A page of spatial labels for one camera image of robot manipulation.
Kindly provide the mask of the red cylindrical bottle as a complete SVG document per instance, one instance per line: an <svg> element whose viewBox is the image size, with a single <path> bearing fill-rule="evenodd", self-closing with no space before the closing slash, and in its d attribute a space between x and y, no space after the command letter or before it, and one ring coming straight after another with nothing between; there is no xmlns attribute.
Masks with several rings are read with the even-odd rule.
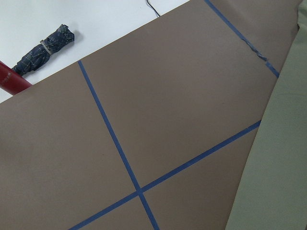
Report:
<svg viewBox="0 0 307 230"><path fill-rule="evenodd" d="M31 87L32 84L14 72L11 68L0 62L0 88L16 95L25 89Z"/></svg>

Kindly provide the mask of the olive green long-sleeve shirt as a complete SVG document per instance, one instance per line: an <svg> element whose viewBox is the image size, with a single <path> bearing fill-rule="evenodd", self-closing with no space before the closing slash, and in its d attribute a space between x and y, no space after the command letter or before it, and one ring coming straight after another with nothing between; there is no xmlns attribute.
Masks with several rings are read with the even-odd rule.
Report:
<svg viewBox="0 0 307 230"><path fill-rule="evenodd" d="M273 89L229 215L228 230L307 227L307 3Z"/></svg>

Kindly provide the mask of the brown paper table cover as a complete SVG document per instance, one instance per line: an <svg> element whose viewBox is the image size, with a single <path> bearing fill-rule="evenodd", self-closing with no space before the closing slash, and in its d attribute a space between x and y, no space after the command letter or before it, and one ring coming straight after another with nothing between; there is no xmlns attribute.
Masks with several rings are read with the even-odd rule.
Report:
<svg viewBox="0 0 307 230"><path fill-rule="evenodd" d="M223 230L298 0L190 0L0 105L3 230Z"/></svg>

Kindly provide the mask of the folded navy plaid umbrella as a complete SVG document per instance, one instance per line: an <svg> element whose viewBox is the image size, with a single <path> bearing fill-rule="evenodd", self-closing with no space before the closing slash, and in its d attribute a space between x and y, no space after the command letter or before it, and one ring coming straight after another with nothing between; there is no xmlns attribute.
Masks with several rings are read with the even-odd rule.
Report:
<svg viewBox="0 0 307 230"><path fill-rule="evenodd" d="M45 65L53 54L73 42L74 37L75 35L69 30L69 27L61 24L55 32L41 40L37 46L27 52L12 70L20 76L36 71Z"/></svg>

